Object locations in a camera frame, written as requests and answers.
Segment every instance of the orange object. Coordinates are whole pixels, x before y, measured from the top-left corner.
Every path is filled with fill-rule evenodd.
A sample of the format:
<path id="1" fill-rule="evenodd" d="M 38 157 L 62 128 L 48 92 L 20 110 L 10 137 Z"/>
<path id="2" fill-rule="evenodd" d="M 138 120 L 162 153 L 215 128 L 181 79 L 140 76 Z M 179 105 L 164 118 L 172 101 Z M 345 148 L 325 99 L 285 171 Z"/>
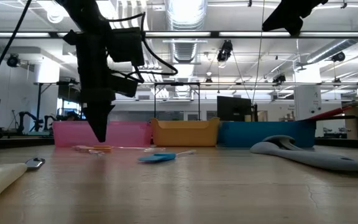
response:
<path id="1" fill-rule="evenodd" d="M 219 118 L 210 121 L 159 121 L 151 119 L 156 146 L 213 147 L 216 145 Z"/>

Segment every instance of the ceiling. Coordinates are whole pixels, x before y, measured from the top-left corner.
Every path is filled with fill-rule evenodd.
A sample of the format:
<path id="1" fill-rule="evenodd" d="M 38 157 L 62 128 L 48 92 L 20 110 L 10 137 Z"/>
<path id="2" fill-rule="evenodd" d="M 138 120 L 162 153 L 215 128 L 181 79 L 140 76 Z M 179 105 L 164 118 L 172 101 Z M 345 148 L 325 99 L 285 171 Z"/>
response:
<path id="1" fill-rule="evenodd" d="M 66 32 L 70 29 L 78 30 L 75 23 L 65 17 L 61 22 L 53 24 L 47 19 L 47 12 L 41 8 L 40 1 L 34 1 L 31 4 L 31 10 L 27 12 L 25 20 L 21 26 L 21 31 L 62 31 Z M 253 6 L 247 7 L 248 1 L 208 1 L 206 18 L 204 21 L 204 30 L 255 30 L 261 28 L 261 23 L 274 10 L 274 7 L 280 1 L 269 0 L 263 1 L 253 0 Z M 307 31 L 350 31 L 358 30 L 358 0 L 347 1 L 348 7 L 340 9 L 343 1 L 329 0 L 328 4 L 320 9 L 314 10 L 312 14 L 304 19 L 302 30 Z M 122 2 L 119 1 L 119 10 L 122 10 Z M 167 30 L 167 18 L 165 15 L 165 5 L 163 0 L 147 1 L 147 22 L 150 30 Z M 21 0 L 0 0 L 0 31 L 12 31 L 16 26 L 16 22 L 21 14 L 23 2 Z M 211 72 L 213 82 L 239 82 L 241 77 L 244 81 L 265 80 L 271 82 L 272 78 L 278 74 L 277 71 L 270 73 L 277 68 L 285 60 L 297 61 L 297 55 L 307 57 L 326 44 L 336 41 L 334 39 L 232 39 L 234 47 L 234 55 L 227 61 L 224 68 L 218 68 L 215 55 L 217 50 L 222 46 L 224 39 L 206 39 L 204 43 L 200 43 L 197 51 L 197 58 L 194 61 L 195 69 L 193 76 L 189 81 L 199 80 L 204 82 L 206 73 Z M 0 39 L 0 45 L 4 45 L 7 40 Z M 153 50 L 164 60 L 172 61 L 170 44 L 163 43 L 162 39 L 153 39 Z M 61 76 L 77 77 L 76 74 L 76 58 L 69 55 L 75 49 L 60 39 L 16 39 L 13 47 L 39 47 L 53 57 L 57 58 L 62 67 Z M 353 45 L 343 51 L 346 54 L 346 60 L 343 65 L 336 64 L 333 69 L 332 62 L 321 62 L 321 78 L 322 81 L 331 81 L 334 76 L 351 73 L 358 70 L 358 44 Z M 30 63 L 39 63 L 39 58 L 21 55 Z M 127 63 L 112 63 L 117 70 L 131 71 L 131 66 Z M 288 62 L 282 66 L 281 71 L 285 72 L 287 81 L 293 80 L 292 62 Z M 346 79 L 346 82 L 358 82 L 358 74 Z M 225 86 L 224 88 L 241 89 L 241 86 Z M 349 86 L 342 90 L 352 91 L 357 87 Z"/>

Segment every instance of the desk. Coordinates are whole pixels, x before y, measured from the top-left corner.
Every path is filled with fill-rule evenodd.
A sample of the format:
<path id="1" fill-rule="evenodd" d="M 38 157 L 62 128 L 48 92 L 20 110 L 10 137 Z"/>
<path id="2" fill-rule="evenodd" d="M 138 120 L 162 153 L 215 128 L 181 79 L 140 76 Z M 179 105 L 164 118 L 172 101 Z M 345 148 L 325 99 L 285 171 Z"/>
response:
<path id="1" fill-rule="evenodd" d="M 316 147 L 358 158 L 358 150 Z M 247 150 L 198 149 L 163 164 L 53 146 L 1 149 L 1 163 L 47 163 L 0 195 L 4 223 L 358 223 L 358 172 L 328 172 Z"/>

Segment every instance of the ventilation duct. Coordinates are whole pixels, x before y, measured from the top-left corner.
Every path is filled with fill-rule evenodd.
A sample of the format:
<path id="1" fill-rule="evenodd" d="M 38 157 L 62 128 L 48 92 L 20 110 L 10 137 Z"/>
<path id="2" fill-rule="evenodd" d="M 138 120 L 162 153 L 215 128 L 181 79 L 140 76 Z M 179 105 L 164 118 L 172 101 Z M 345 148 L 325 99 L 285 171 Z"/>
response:
<path id="1" fill-rule="evenodd" d="M 169 30 L 201 30 L 204 26 L 207 0 L 165 0 Z M 198 44 L 172 44 L 173 57 L 178 63 L 191 63 Z"/>
<path id="2" fill-rule="evenodd" d="M 307 58 L 308 63 L 317 63 L 358 43 L 358 39 L 335 40 Z"/>

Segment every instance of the blue spatula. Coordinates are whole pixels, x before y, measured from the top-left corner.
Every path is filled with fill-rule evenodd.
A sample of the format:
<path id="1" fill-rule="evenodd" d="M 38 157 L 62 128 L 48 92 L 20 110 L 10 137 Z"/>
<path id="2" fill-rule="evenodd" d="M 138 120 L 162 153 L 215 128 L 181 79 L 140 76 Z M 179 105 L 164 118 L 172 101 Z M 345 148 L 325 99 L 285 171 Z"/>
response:
<path id="1" fill-rule="evenodd" d="M 173 152 L 159 152 L 159 153 L 154 153 L 150 156 L 140 157 L 140 158 L 138 158 L 138 161 L 149 162 L 149 163 L 164 162 L 164 161 L 174 160 L 177 156 L 182 156 L 182 155 L 186 155 L 186 154 L 194 154 L 195 152 L 196 152 L 195 150 L 181 152 L 178 154 L 173 153 Z"/>

